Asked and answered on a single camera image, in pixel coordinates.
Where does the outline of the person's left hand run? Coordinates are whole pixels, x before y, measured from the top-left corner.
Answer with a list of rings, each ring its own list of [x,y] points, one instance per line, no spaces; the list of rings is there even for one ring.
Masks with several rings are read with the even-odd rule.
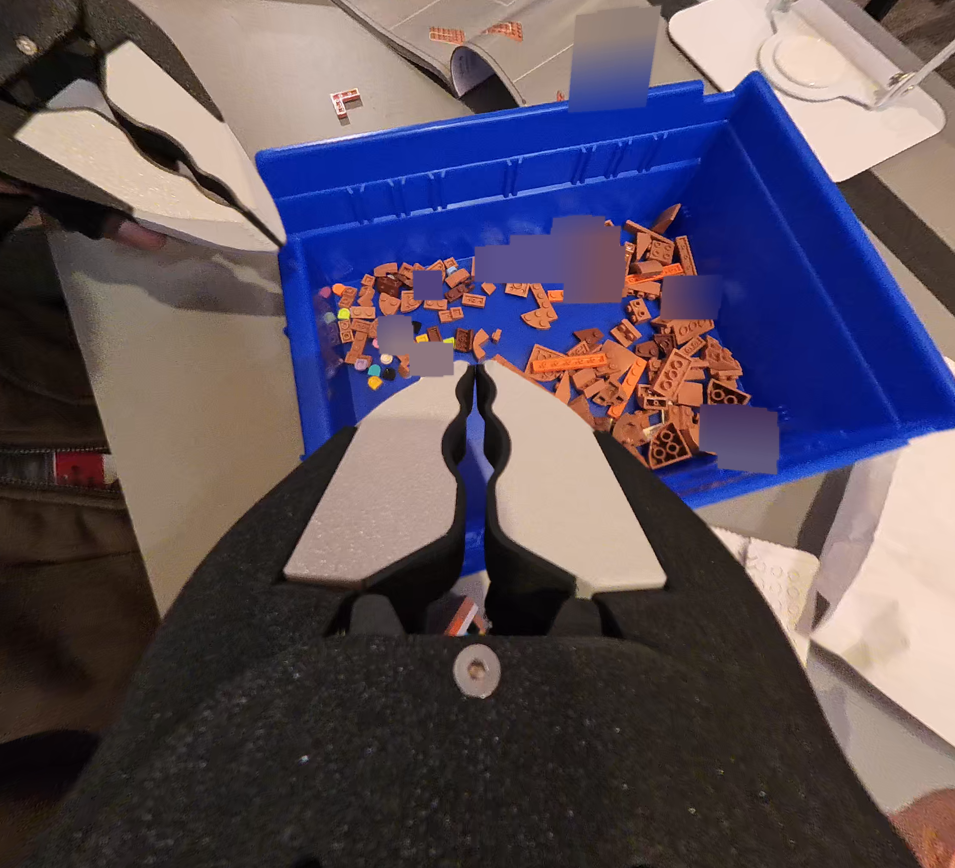
[[[166,243],[161,233],[149,230],[113,207],[72,196],[53,193],[39,199],[42,209],[65,230],[94,240],[111,240],[145,251],[156,251]]]

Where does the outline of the blue plastic parts bin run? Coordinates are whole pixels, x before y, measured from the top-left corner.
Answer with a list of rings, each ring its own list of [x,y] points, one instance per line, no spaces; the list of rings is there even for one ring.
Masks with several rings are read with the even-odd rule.
[[[680,205],[697,269],[722,277],[714,337],[773,410],[776,475],[699,455],[660,477],[700,508],[880,456],[953,428],[953,374],[842,193],[759,74],[727,94],[651,89],[635,110],[566,102],[257,153],[283,220],[279,255],[304,452],[410,381],[370,388],[333,348],[322,289],[379,265],[471,267],[475,248],[551,231],[554,217],[618,228]]]

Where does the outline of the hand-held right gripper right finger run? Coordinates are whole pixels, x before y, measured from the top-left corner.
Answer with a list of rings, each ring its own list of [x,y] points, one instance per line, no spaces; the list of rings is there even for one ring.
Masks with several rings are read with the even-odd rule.
[[[495,630],[548,630],[569,600],[659,590],[665,571],[589,424],[498,362],[476,372]]]

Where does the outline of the open lego instruction booklet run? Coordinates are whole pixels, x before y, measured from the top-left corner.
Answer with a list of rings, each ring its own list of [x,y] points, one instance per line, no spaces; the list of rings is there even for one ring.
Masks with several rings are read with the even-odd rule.
[[[519,107],[566,101],[576,19],[605,0],[330,0],[458,98],[495,79]]]

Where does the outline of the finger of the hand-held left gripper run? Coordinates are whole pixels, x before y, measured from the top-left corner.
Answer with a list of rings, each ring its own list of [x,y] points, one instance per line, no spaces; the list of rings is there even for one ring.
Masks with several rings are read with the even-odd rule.
[[[274,247],[287,237],[253,162],[230,128],[133,42],[106,54],[105,98],[129,126],[168,140],[202,188],[244,216]]]
[[[222,203],[181,163],[158,164],[137,146],[134,126],[91,108],[31,113],[13,130],[20,164],[37,183],[76,197],[99,193],[108,207],[181,241],[232,251],[277,251],[255,225]]]

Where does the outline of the pile of brown lego pieces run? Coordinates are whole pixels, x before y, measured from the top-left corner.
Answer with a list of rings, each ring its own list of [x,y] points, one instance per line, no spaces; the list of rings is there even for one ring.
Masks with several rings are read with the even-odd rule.
[[[377,337],[382,321],[407,319],[415,346],[449,347],[521,373],[652,470],[710,455],[700,444],[704,406],[747,406],[752,397],[714,320],[660,313],[663,283],[698,272],[688,235],[673,229],[682,210],[675,203],[650,226],[624,222],[621,300],[605,312],[587,306],[584,325],[558,311],[564,289],[480,280],[474,259],[385,263],[356,286],[323,285],[314,307],[330,373],[364,373],[374,392],[410,379],[410,357],[380,349]]]

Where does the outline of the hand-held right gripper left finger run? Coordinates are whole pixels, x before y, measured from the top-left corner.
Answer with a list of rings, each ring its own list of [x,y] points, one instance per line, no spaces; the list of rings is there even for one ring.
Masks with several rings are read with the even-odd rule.
[[[417,628],[460,576],[474,368],[422,377],[354,429],[284,568],[293,582],[386,597]]]

